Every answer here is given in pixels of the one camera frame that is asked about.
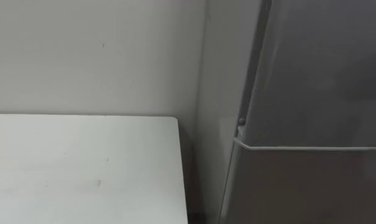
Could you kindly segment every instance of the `gray metal surface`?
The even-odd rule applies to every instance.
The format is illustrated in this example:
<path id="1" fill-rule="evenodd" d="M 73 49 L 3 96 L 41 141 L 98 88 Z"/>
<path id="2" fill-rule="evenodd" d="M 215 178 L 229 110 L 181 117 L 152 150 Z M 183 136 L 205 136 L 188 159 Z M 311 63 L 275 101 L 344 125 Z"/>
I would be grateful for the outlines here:
<path id="1" fill-rule="evenodd" d="M 273 1 L 249 146 L 376 146 L 376 0 Z"/>
<path id="2" fill-rule="evenodd" d="M 208 223 L 218 223 L 261 0 L 209 1 L 195 139 Z"/>
<path id="3" fill-rule="evenodd" d="M 236 150 L 223 223 L 376 224 L 376 151 Z"/>

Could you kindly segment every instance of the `refrigerator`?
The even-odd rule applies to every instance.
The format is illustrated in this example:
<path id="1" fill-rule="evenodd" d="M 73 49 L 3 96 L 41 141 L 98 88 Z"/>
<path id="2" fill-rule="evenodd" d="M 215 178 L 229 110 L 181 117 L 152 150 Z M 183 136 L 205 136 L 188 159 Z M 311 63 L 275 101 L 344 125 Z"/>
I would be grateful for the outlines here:
<path id="1" fill-rule="evenodd" d="M 205 38 L 208 223 L 376 223 L 376 0 L 237 3 L 242 16 L 212 18 Z"/>

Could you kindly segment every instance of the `table top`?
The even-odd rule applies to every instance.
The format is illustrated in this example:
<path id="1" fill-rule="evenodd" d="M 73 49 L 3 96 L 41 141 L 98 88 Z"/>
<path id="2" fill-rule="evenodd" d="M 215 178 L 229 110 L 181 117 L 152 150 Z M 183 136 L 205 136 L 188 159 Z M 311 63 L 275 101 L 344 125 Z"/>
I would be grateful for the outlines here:
<path id="1" fill-rule="evenodd" d="M 175 118 L 0 114 L 0 224 L 186 224 Z"/>

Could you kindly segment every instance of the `freezer door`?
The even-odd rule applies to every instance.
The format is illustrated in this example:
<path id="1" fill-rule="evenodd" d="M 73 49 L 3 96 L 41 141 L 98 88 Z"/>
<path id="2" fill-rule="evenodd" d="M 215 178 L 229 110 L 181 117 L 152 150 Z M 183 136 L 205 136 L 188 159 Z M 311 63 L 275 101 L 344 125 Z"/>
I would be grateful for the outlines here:
<path id="1" fill-rule="evenodd" d="M 249 146 L 376 146 L 376 0 L 274 0 Z"/>

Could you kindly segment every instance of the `white wall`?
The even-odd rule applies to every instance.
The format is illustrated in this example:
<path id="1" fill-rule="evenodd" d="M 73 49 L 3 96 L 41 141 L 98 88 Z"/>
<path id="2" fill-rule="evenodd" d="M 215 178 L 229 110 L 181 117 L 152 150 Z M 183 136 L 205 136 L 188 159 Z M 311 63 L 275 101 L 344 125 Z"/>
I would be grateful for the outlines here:
<path id="1" fill-rule="evenodd" d="M 176 116 L 192 134 L 204 0 L 0 0 L 0 113 Z"/>

